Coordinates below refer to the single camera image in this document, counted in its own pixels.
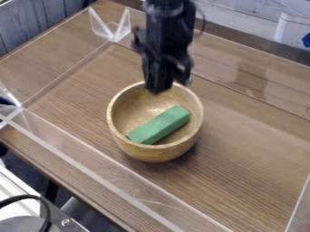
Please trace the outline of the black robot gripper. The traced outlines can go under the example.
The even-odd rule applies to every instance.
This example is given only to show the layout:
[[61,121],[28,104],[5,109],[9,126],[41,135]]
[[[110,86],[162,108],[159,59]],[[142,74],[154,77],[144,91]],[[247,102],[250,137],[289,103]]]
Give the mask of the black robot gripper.
[[187,47],[194,39],[195,5],[144,5],[146,27],[134,29],[132,46],[142,55],[146,88],[159,94],[174,80],[191,83],[194,61]]

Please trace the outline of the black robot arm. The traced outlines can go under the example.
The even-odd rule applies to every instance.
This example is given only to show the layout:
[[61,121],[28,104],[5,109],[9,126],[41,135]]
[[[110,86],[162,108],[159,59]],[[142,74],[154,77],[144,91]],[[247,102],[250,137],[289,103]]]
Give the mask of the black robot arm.
[[174,81],[188,85],[194,61],[187,48],[194,39],[196,6],[191,0],[146,0],[146,27],[132,30],[132,47],[142,56],[146,88],[159,94]]

